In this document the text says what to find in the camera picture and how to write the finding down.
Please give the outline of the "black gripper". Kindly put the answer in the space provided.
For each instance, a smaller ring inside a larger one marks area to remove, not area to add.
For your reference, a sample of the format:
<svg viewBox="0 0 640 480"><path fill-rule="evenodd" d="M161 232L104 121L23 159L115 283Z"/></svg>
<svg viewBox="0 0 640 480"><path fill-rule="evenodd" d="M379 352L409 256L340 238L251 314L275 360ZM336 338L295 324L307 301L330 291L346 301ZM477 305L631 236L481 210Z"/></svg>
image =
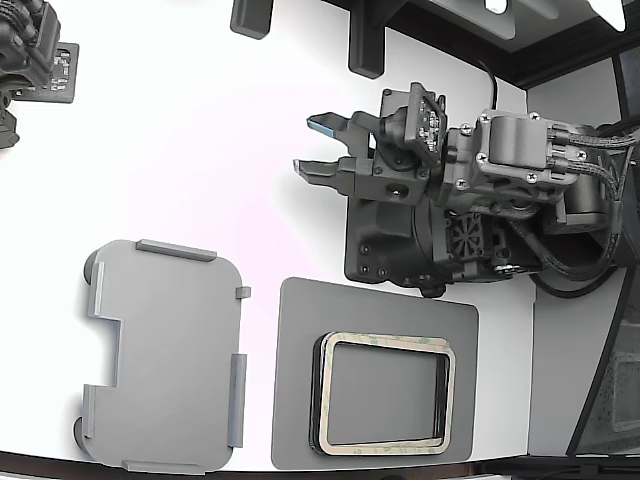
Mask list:
<svg viewBox="0 0 640 480"><path fill-rule="evenodd" d="M307 119L312 130L339 141L349 155L335 162L293 160L310 185L376 201L417 204L427 184L427 92L386 90L377 117L356 111Z"/></svg>

